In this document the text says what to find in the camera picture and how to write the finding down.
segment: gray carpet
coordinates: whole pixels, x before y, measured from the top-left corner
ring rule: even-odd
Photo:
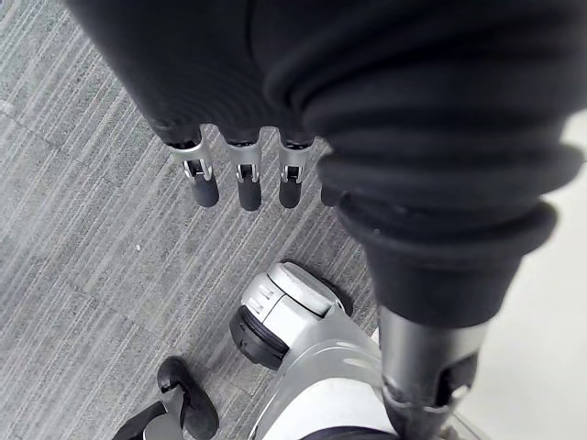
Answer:
[[[251,277],[302,261],[374,325],[363,256],[320,202],[277,201],[276,143],[262,133],[264,202],[238,207],[213,127],[220,203],[189,184],[63,7],[0,8],[0,440],[109,439],[156,395],[170,354],[188,359],[244,439],[271,374],[233,347],[228,322]],[[319,143],[316,162],[326,146]]]

